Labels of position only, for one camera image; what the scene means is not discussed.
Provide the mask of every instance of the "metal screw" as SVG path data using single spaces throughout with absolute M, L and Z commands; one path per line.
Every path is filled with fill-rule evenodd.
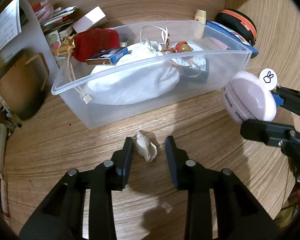
M 77 170 L 76 169 L 69 169 L 69 171 L 68 171 L 68 175 L 69 176 L 73 176 L 73 175 L 75 175 L 77 173 Z
M 232 174 L 232 171 L 231 171 L 231 169 L 225 168 L 225 169 L 222 170 L 222 173 L 229 176 L 229 175 Z
M 186 165 L 189 166 L 189 167 L 193 167 L 196 165 L 195 161 L 194 160 L 187 160 L 186 161 Z
M 291 135 L 292 137 L 295 137 L 295 136 L 296 136 L 295 130 L 290 130 L 290 135 Z
M 111 160 L 104 161 L 104 163 L 103 163 L 103 165 L 106 167 L 111 167 L 113 164 L 114 164 L 114 162 Z

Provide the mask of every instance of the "bead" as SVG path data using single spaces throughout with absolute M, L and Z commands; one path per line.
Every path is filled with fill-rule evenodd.
M 190 52 L 192 51 L 192 48 L 188 44 L 182 44 L 180 46 L 180 49 L 182 52 Z
M 193 49 L 186 43 L 186 41 L 181 41 L 176 45 L 177 52 L 190 52 Z

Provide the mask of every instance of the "seashell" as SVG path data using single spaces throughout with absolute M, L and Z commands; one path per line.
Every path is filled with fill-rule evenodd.
M 157 147 L 141 131 L 137 131 L 137 152 L 144 157 L 146 162 L 151 162 L 157 156 Z

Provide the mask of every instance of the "bag handle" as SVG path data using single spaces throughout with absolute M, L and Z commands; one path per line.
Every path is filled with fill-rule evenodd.
M 49 78 L 49 75 L 50 75 L 50 70 L 47 67 L 47 65 L 45 64 L 45 62 L 43 61 L 43 57 L 42 57 L 42 55 L 40 53 L 38 53 L 37 55 L 33 56 L 31 59 L 27 60 L 26 61 L 26 65 L 28 65 L 30 62 L 32 62 L 36 58 L 39 58 L 41 60 L 42 64 L 44 65 L 45 70 L 47 71 L 47 75 L 46 75 L 46 77 L 44 79 L 44 82 L 43 82 L 41 88 L 40 88 L 40 91 L 43 92 L 44 91 L 44 87 L 46 86 L 48 78 Z

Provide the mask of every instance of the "white tag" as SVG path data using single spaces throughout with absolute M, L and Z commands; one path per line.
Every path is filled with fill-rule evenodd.
M 266 90 L 273 90 L 277 86 L 277 74 L 271 68 L 265 68 L 261 71 L 259 79 Z
M 83 101 L 87 104 L 92 100 L 92 97 L 90 95 L 85 95 L 83 97 Z

